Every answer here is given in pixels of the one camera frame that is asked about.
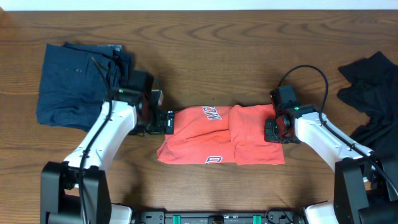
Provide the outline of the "red t-shirt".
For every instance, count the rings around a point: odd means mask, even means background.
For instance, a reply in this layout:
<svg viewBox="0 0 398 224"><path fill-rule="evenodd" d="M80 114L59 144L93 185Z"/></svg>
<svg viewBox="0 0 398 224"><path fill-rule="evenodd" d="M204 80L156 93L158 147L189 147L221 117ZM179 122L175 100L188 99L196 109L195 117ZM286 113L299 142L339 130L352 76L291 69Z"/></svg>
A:
<svg viewBox="0 0 398 224"><path fill-rule="evenodd" d="M157 150L160 162L174 165L235 163L282 165L282 145L265 140L272 105L192 106L175 114L174 132Z"/></svg>

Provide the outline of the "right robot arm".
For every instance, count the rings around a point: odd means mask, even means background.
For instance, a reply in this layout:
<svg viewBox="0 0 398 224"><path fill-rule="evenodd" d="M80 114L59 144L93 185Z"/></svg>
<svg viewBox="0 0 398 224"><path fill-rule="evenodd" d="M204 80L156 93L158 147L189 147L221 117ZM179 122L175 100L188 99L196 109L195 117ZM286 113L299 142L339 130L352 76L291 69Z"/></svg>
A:
<svg viewBox="0 0 398 224"><path fill-rule="evenodd" d="M334 199L304 208L295 223L397 223L397 157L374 152L330 123L315 105L276 108L267 142L310 146L333 170Z"/></svg>

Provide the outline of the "folded navy blue pants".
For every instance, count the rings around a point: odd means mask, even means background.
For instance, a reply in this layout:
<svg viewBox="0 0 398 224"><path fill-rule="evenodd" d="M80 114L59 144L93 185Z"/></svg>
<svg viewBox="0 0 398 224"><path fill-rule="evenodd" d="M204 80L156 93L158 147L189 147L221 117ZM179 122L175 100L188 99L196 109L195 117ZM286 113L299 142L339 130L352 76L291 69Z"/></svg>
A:
<svg viewBox="0 0 398 224"><path fill-rule="evenodd" d="M107 87L126 83L132 54L121 45L48 44L37 102L37 121L88 131L97 120Z"/></svg>

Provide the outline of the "black garment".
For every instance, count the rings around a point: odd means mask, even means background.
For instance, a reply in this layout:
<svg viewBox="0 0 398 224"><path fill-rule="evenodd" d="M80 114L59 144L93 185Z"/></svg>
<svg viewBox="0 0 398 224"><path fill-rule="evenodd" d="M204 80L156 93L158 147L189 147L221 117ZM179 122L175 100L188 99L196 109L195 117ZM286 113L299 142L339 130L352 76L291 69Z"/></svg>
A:
<svg viewBox="0 0 398 224"><path fill-rule="evenodd" d="M337 97L370 118L351 138L373 151L397 154L397 65L376 52L338 70L351 86Z"/></svg>

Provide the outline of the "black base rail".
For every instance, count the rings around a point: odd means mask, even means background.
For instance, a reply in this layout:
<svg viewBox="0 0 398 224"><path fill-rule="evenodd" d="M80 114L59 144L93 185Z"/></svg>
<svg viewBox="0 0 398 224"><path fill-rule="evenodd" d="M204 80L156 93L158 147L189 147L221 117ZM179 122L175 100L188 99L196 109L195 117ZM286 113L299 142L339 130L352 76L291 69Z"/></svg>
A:
<svg viewBox="0 0 398 224"><path fill-rule="evenodd" d="M271 208L264 212L136 212L130 224L306 224L303 212Z"/></svg>

